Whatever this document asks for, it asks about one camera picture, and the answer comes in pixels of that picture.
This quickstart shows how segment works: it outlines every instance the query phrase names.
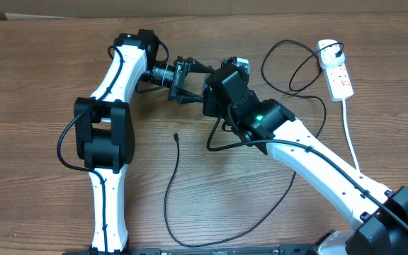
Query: wooden table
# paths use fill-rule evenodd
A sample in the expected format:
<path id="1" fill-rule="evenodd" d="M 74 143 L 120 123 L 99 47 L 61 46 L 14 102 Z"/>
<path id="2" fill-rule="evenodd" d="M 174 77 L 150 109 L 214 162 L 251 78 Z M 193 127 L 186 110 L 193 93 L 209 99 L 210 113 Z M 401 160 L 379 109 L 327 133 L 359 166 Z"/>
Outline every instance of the wooden table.
<path id="1" fill-rule="evenodd" d="M 106 48 L 119 33 L 153 29 L 177 55 L 219 66 L 231 56 L 251 62 L 250 89 L 275 98 L 316 132 L 317 101 L 275 92 L 261 78 L 261 61 L 282 39 L 311 47 L 335 38 L 345 43 L 355 96 L 348 120 L 363 173 L 393 190 L 408 186 L 408 13 L 229 16 L 206 18 L 73 19 L 0 22 L 0 254 L 59 254 L 87 249 L 94 233 L 87 174 L 63 167 L 55 146 L 72 118 L 76 97 L 88 96 L 111 63 Z M 266 76 L 282 88 L 308 53 L 284 45 L 266 64 Z M 161 50 L 158 58 L 164 57 Z M 295 86 L 317 72 L 305 65 Z M 199 92 L 202 75 L 186 88 Z M 319 137 L 352 163 L 341 124 L 341 104 L 329 100 L 324 78 L 306 90 L 327 103 Z M 135 94 L 130 104 L 136 151 L 125 180 L 125 219 L 130 246 L 179 249 L 163 219 L 163 197 L 176 161 L 173 133 L 181 141 L 178 176 L 169 200 L 171 228 L 185 243 L 231 237 L 257 222 L 287 188 L 292 171 L 254 148 L 208 152 L 215 119 L 200 104 L 178 106 L 167 91 Z M 236 142 L 218 131 L 216 145 Z M 63 154 L 77 159 L 74 136 Z M 328 230 L 347 230 L 343 218 L 298 177 L 286 199 L 256 230 L 220 247 L 310 243 Z"/>

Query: wooden surface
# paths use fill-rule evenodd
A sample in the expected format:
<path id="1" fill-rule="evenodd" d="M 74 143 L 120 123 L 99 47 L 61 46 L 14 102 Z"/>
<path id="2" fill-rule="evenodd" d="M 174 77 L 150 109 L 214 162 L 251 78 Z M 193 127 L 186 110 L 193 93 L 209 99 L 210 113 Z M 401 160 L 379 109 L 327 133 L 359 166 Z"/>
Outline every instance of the wooden surface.
<path id="1" fill-rule="evenodd" d="M 282 39 L 311 47 L 344 42 L 355 89 L 348 120 L 364 174 L 393 190 L 408 186 L 408 13 L 130 18 L 0 22 L 0 254 L 59 254 L 86 249 L 93 237 L 92 188 L 86 174 L 64 168 L 55 146 L 72 118 L 77 96 L 88 96 L 110 64 L 106 48 L 119 33 L 153 29 L 171 59 L 193 56 L 204 64 L 239 56 L 251 62 L 249 87 L 275 98 L 316 132 L 322 107 L 289 98 L 261 79 L 268 49 Z M 307 52 L 284 45 L 266 64 L 266 76 L 286 84 Z M 315 62 L 297 77 L 303 85 Z M 199 92 L 202 75 L 186 88 Z M 321 96 L 328 118 L 320 140 L 352 163 L 341 124 L 341 104 L 329 100 L 321 77 L 307 94 Z M 180 248 L 168 235 L 163 197 L 174 169 L 173 133 L 181 141 L 178 176 L 169 200 L 171 228 L 185 243 L 231 237 L 257 222 L 287 188 L 292 171 L 254 148 L 208 152 L 215 119 L 201 105 L 178 106 L 167 91 L 135 94 L 130 104 L 136 151 L 125 180 L 125 216 L 131 247 Z M 237 141 L 217 132 L 215 144 Z M 82 164 L 73 133 L 63 154 Z M 276 211 L 251 234 L 221 247 L 314 242 L 328 230 L 347 230 L 338 212 L 301 177 Z"/>

